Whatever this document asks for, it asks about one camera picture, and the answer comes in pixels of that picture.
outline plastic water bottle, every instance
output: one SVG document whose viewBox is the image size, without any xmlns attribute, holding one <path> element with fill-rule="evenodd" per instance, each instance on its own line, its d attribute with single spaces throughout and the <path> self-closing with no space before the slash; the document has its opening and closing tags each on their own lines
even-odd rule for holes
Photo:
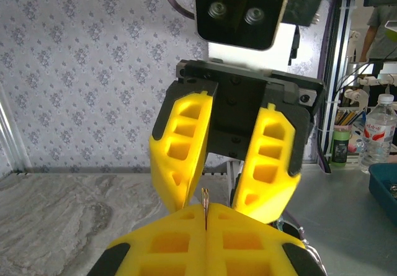
<svg viewBox="0 0 397 276">
<path fill-rule="evenodd" d="M 397 124 L 393 101 L 393 95 L 379 95 L 378 105 L 367 115 L 362 137 L 364 147 L 359 157 L 360 168 L 367 174 L 371 164 L 386 163 L 389 157 Z"/>
</svg>

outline gray shirt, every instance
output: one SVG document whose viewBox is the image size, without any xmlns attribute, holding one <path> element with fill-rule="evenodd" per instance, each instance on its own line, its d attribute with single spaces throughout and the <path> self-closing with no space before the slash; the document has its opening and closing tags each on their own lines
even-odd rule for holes
<svg viewBox="0 0 397 276">
<path fill-rule="evenodd" d="M 397 43 L 385 35 L 385 24 L 388 20 L 397 20 L 397 6 L 378 6 L 373 9 L 367 24 L 378 27 L 378 32 L 372 43 L 369 58 L 384 59 L 397 47 Z M 397 58 L 397 49 L 388 57 L 392 58 Z"/>
</svg>

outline person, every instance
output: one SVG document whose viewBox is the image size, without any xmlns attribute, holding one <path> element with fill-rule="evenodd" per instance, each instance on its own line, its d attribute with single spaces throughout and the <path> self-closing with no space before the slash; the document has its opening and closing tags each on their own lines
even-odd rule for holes
<svg viewBox="0 0 397 276">
<path fill-rule="evenodd" d="M 369 26 L 365 36 L 364 45 L 360 57 L 360 62 L 367 62 L 367 54 L 372 47 L 369 54 L 369 62 L 376 62 L 380 60 L 391 61 L 397 58 L 397 43 L 386 36 L 385 24 L 389 20 L 397 20 L 397 6 L 378 6 L 373 9 L 371 18 L 367 25 Z M 374 73 L 379 73 L 381 65 L 375 64 Z M 378 97 L 380 94 L 386 92 L 386 87 L 370 86 L 370 98 L 368 106 L 374 107 L 378 104 Z M 390 86 L 390 94 L 394 95 L 397 100 L 397 87 Z"/>
</svg>

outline blue tray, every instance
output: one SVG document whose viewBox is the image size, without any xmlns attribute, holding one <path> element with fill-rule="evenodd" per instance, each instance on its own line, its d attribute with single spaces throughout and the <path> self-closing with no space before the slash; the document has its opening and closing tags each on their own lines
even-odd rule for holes
<svg viewBox="0 0 397 276">
<path fill-rule="evenodd" d="M 371 194 L 386 211 L 391 222 L 397 226 L 397 200 L 389 191 L 392 184 L 397 184 L 397 163 L 373 164 L 369 171 Z"/>
</svg>

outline bottle cap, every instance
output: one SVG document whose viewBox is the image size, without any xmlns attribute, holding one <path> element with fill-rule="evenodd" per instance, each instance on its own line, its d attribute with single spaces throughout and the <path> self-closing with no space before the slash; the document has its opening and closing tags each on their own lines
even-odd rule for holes
<svg viewBox="0 0 397 276">
<path fill-rule="evenodd" d="M 380 94 L 378 98 L 378 103 L 380 104 L 390 104 L 394 101 L 395 97 L 391 94 Z"/>
</svg>

